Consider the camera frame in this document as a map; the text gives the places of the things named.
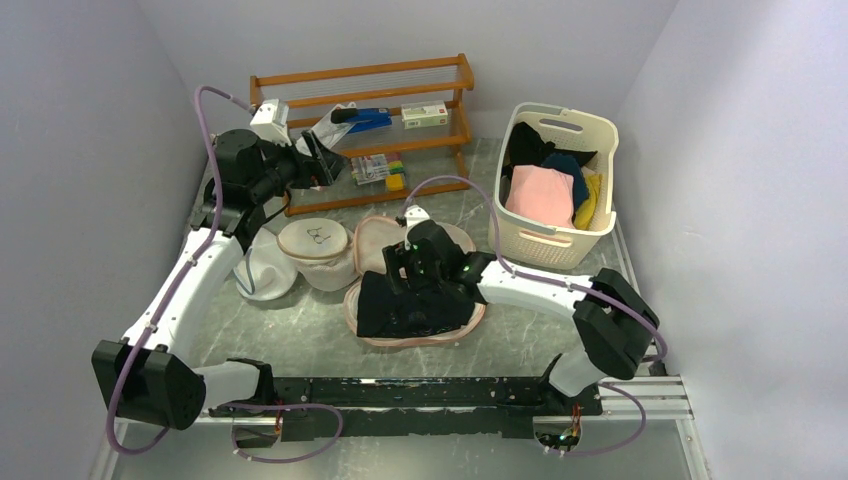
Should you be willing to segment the floral mesh laundry bag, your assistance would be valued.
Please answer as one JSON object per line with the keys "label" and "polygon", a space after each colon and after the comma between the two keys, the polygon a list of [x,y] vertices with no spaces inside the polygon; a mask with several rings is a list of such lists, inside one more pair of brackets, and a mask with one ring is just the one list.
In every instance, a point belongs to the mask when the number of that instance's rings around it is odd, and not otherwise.
{"label": "floral mesh laundry bag", "polygon": [[[403,229],[388,217],[370,216],[361,220],[354,231],[352,240],[355,270],[362,275],[365,275],[367,272],[385,274],[387,267],[381,250],[384,247],[401,242],[403,237]],[[390,338],[384,334],[366,334],[360,336],[358,333],[358,307],[363,280],[364,278],[361,278],[355,282],[346,292],[342,303],[343,312],[350,330],[364,342],[374,346],[403,348],[458,341],[477,327],[486,311],[484,305],[477,303],[467,321],[458,328],[445,333],[433,333],[404,338]]]}

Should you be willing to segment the black bra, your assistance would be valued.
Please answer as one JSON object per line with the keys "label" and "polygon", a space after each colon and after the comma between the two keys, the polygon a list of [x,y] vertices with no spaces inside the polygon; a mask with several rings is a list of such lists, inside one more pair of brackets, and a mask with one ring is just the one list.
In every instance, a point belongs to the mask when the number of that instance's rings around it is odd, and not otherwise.
{"label": "black bra", "polygon": [[406,339],[452,332],[468,324],[475,310],[469,299],[457,299],[438,288],[392,291],[388,278],[376,272],[362,277],[356,301],[358,337]]}

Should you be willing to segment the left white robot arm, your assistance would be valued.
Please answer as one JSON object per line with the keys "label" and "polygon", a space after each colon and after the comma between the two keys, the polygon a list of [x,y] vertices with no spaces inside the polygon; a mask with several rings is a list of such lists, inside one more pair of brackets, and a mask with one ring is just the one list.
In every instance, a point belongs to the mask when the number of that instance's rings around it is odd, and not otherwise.
{"label": "left white robot arm", "polygon": [[185,359],[212,297],[268,221],[266,203],[294,189],[333,184],[348,166],[317,137],[307,151],[264,140],[247,129],[219,135],[213,173],[193,213],[183,252],[160,291],[118,341],[101,341],[94,373],[114,418],[185,430],[204,412],[238,403],[249,414],[273,409],[277,388],[269,364],[229,358],[193,369]]}

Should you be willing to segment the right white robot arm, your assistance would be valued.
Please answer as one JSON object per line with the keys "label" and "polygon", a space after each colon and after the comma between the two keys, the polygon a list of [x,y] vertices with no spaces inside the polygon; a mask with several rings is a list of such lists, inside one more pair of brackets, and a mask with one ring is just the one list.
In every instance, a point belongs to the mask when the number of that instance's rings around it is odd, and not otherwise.
{"label": "right white robot arm", "polygon": [[601,380],[629,380],[647,360],[668,352],[653,310],[623,276],[608,268],[593,276],[556,275],[506,261],[499,253],[464,252],[432,220],[405,220],[404,239],[383,248],[394,292],[433,289],[459,300],[503,304],[573,322],[581,346],[560,354],[539,391],[542,406],[562,414]]}

